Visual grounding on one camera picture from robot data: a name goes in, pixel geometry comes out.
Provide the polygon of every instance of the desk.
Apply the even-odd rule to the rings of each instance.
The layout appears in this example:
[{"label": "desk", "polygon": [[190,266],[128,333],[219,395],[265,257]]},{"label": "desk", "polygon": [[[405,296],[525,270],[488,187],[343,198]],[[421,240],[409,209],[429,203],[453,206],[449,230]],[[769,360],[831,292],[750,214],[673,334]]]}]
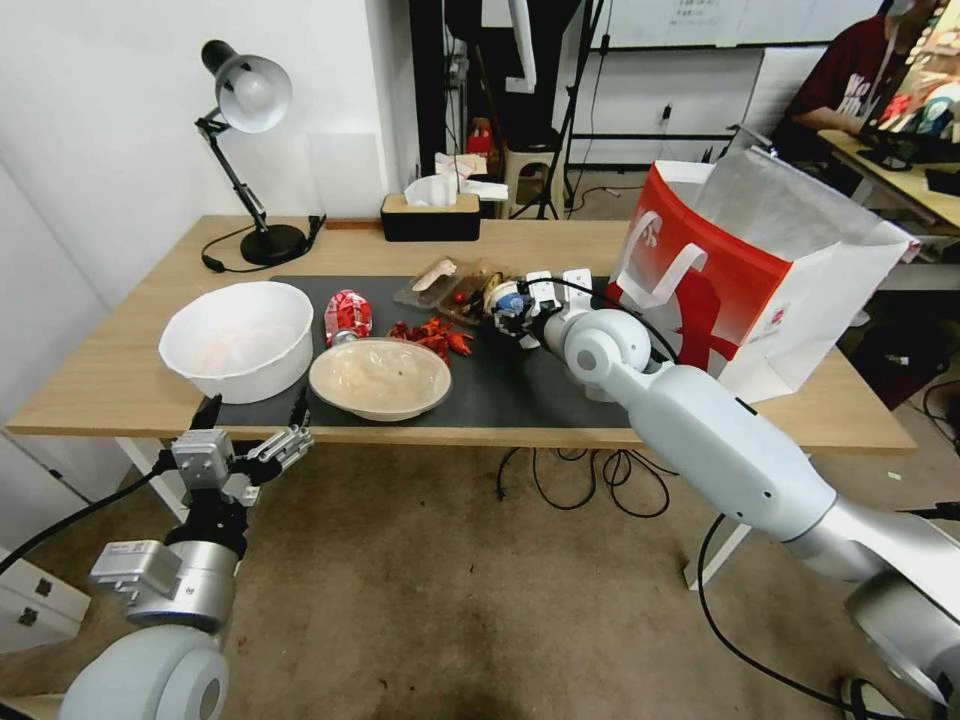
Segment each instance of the desk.
[{"label": "desk", "polygon": [[[960,170],[960,163],[914,165],[910,170],[886,170],[858,155],[868,146],[841,130],[821,130],[818,135],[831,154],[860,176],[853,199],[864,204],[875,187],[895,195],[904,205],[930,223],[942,223],[957,229],[960,235],[960,198],[927,188],[923,171],[927,167]],[[960,266],[915,262],[899,264],[880,285],[880,290],[960,290]]]},{"label": "desk", "polygon": [[[303,218],[277,219],[306,228]],[[216,275],[200,248],[242,227],[235,216],[201,218],[13,417],[8,429],[28,435],[115,437],[146,472],[159,449],[188,426],[201,399],[167,370],[157,342],[170,316],[197,296],[236,282],[284,275],[397,275],[422,270],[441,254],[496,259],[516,271],[589,267],[606,274],[626,234],[620,221],[484,220],[480,239],[464,243],[388,243],[375,230],[323,230],[306,256],[251,275]],[[239,242],[217,247],[228,266],[242,266]],[[808,452],[908,452],[916,445],[839,351],[833,350],[800,392],[758,403],[757,410]],[[230,428],[237,438],[277,428]],[[318,442],[491,445],[512,447],[642,447],[629,429],[313,427]],[[174,472],[153,485],[179,516],[183,486]]]}]

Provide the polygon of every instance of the person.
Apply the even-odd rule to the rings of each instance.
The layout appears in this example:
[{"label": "person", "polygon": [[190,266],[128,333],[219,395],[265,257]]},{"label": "person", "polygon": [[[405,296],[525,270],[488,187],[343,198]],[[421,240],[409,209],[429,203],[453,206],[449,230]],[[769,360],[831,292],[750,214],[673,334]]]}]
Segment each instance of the person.
[{"label": "person", "polygon": [[841,32],[787,106],[773,132],[787,161],[826,160],[819,130],[856,135],[886,83],[901,67],[936,0],[892,0],[888,10]]}]

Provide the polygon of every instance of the red and white shopping bag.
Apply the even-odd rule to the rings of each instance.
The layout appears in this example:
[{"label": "red and white shopping bag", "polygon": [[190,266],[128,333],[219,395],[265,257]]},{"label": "red and white shopping bag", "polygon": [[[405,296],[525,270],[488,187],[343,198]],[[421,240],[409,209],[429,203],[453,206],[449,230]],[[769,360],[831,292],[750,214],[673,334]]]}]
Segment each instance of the red and white shopping bag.
[{"label": "red and white shopping bag", "polygon": [[760,153],[657,162],[607,295],[642,312],[682,363],[756,402],[800,388],[911,240]]}]

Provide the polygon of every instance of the bag handle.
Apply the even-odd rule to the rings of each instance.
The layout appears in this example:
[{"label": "bag handle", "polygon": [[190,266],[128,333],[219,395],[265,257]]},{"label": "bag handle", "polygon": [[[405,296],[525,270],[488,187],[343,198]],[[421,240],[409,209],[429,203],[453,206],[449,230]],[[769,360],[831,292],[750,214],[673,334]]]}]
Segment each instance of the bag handle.
[{"label": "bag handle", "polygon": [[623,251],[620,254],[620,261],[617,263],[614,273],[613,282],[623,290],[624,295],[633,301],[638,310],[646,310],[666,304],[687,271],[691,267],[696,270],[703,270],[703,266],[707,262],[707,253],[703,248],[695,243],[687,243],[673,258],[670,266],[660,277],[653,290],[647,291],[640,285],[639,280],[631,272],[634,267],[631,262],[634,249],[641,237],[644,238],[646,245],[656,246],[657,235],[662,223],[660,216],[653,210],[649,210],[640,216],[627,236]]}]

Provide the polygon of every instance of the beige plate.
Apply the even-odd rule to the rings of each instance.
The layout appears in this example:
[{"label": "beige plate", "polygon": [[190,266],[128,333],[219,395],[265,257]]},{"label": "beige plate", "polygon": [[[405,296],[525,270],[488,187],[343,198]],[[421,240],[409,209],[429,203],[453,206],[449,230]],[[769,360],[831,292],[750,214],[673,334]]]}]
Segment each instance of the beige plate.
[{"label": "beige plate", "polygon": [[450,382],[450,368],[432,350],[388,338],[335,345],[310,367],[317,397],[378,422],[407,420],[436,407]]}]

